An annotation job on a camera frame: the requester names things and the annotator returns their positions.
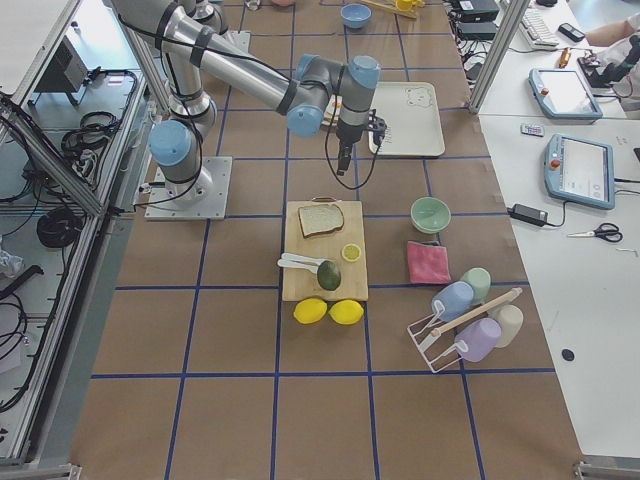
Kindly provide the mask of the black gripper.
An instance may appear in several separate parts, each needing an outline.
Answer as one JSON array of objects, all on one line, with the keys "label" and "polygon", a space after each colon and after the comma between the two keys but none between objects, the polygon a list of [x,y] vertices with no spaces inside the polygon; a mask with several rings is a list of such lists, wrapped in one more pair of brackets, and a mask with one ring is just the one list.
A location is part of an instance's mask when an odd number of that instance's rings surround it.
[{"label": "black gripper", "polygon": [[353,145],[361,140],[364,132],[371,132],[374,145],[380,147],[385,138],[386,130],[387,124],[385,120],[376,116],[374,112],[369,112],[367,119],[358,124],[352,124],[340,116],[336,132],[340,141],[336,174],[343,175],[348,171],[352,159]]}]

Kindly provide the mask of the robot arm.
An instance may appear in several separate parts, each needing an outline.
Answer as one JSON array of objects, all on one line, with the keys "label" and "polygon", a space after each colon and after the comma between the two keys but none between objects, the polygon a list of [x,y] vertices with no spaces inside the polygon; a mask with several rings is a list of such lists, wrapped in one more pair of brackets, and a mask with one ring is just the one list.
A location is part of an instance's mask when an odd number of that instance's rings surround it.
[{"label": "robot arm", "polygon": [[172,95],[179,103],[173,110],[176,115],[188,114],[190,107],[205,100],[200,74],[207,72],[277,111],[286,118],[288,130],[300,137],[319,131],[329,101],[340,96],[341,107],[334,113],[339,140],[334,177],[348,170],[353,146],[364,133],[371,133],[376,145],[384,139],[386,124],[372,107],[381,66],[370,56],[356,56],[343,64],[305,54],[289,78],[225,38],[224,19],[203,18],[206,11],[221,14],[220,5],[115,1],[112,7],[123,26],[164,54]]}]

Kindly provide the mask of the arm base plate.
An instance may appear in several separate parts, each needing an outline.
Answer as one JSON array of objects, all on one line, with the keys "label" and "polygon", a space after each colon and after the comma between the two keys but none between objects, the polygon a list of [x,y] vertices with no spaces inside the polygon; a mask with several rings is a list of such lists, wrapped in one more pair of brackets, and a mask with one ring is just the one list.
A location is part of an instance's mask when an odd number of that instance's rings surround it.
[{"label": "arm base plate", "polygon": [[223,220],[231,179],[231,156],[205,156],[193,187],[167,183],[160,167],[156,167],[155,182],[163,183],[150,191],[144,217],[150,221]]}]

